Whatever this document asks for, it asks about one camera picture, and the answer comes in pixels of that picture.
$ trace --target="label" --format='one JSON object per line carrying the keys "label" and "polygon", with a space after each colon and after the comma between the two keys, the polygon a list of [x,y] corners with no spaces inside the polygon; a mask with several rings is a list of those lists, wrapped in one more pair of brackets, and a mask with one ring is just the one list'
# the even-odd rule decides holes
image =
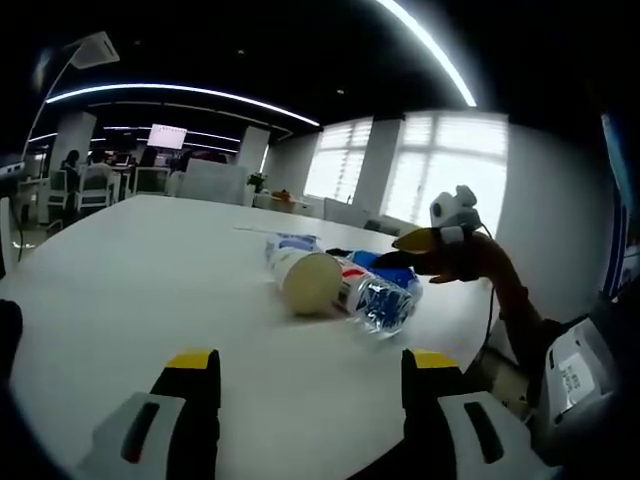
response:
{"label": "label", "polygon": [[591,370],[579,353],[574,353],[567,360],[560,363],[558,371],[562,377],[562,386],[567,395],[566,410],[576,405],[595,389]]}

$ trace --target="black wire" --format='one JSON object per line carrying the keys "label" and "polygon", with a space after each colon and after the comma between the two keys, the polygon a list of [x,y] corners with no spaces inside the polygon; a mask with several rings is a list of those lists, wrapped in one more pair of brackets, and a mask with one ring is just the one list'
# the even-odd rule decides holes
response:
{"label": "black wire", "polygon": [[[489,238],[493,240],[493,235],[491,235],[491,232],[489,231],[487,226],[484,223],[481,226],[482,228],[484,228],[484,231],[487,232],[487,235],[489,236]],[[495,296],[495,293],[496,293],[495,287],[491,286],[491,298],[489,300],[489,320],[487,321],[487,330],[484,333],[484,341],[482,342],[482,346],[480,347],[480,357],[478,359],[478,362],[482,362],[482,358],[484,356],[484,350],[487,344],[489,343],[489,336],[491,335],[491,320],[493,318],[493,297]]]}
{"label": "black wire", "polygon": [[18,252],[18,262],[20,260],[22,260],[22,249],[24,247],[24,233],[22,232],[22,225],[20,225],[20,220],[18,220],[18,217],[16,216],[16,212],[13,208],[13,199],[9,198],[9,210],[11,210],[11,215],[13,216],[13,219],[16,222],[16,225],[18,227],[18,231],[20,232],[20,251]]}

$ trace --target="white table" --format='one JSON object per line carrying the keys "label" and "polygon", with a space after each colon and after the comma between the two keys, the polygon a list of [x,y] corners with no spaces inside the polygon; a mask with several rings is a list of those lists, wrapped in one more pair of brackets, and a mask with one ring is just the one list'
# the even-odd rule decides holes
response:
{"label": "white table", "polygon": [[0,282],[25,329],[12,388],[62,465],[187,348],[219,349],[219,478],[340,479],[402,438],[404,346],[466,369],[482,343],[489,286],[430,286],[403,332],[380,342],[345,321],[293,318],[264,266],[265,233],[325,247],[392,238],[297,215],[137,196],[54,236]]}

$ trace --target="chair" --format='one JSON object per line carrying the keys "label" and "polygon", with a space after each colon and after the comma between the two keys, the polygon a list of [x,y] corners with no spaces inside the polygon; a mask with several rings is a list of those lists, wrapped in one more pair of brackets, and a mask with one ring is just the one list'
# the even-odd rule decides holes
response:
{"label": "chair", "polygon": [[171,170],[164,167],[138,167],[133,182],[133,195],[164,195]]}
{"label": "chair", "polygon": [[69,198],[69,189],[67,183],[67,172],[64,170],[54,170],[49,176],[49,207],[64,208]]}
{"label": "chair", "polygon": [[338,202],[332,198],[324,199],[324,219],[330,222],[364,228],[371,216],[371,212],[357,205]]}
{"label": "chair", "polygon": [[113,185],[109,178],[103,175],[92,175],[87,178],[86,169],[80,176],[78,190],[78,211],[83,208],[103,208],[111,205]]}
{"label": "chair", "polygon": [[247,169],[236,165],[190,159],[178,197],[244,205]]}
{"label": "chair", "polygon": [[178,195],[182,179],[184,178],[184,172],[173,172],[167,181],[167,195],[169,197],[175,197]]}

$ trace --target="black ceiling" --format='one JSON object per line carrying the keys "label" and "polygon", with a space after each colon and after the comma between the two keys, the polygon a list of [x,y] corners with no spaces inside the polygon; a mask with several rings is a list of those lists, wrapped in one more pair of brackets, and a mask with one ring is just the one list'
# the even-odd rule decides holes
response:
{"label": "black ceiling", "polygon": [[[480,110],[597,144],[598,114],[622,91],[616,83],[617,28],[601,6],[561,11],[559,2],[550,0],[398,3],[449,55]],[[322,125],[467,108],[433,56],[374,0],[234,0],[206,8],[184,5],[175,15],[155,3],[140,16],[92,12],[86,20],[77,15],[73,21],[51,20],[32,34],[61,45],[96,30],[108,33],[121,61],[83,71],[68,68],[56,92],[109,83],[189,85],[270,103]],[[248,124],[272,125],[273,138],[315,130],[218,97],[129,90],[48,105],[34,136],[55,131],[60,115],[78,108],[95,113],[101,127],[165,123],[235,138]]]}

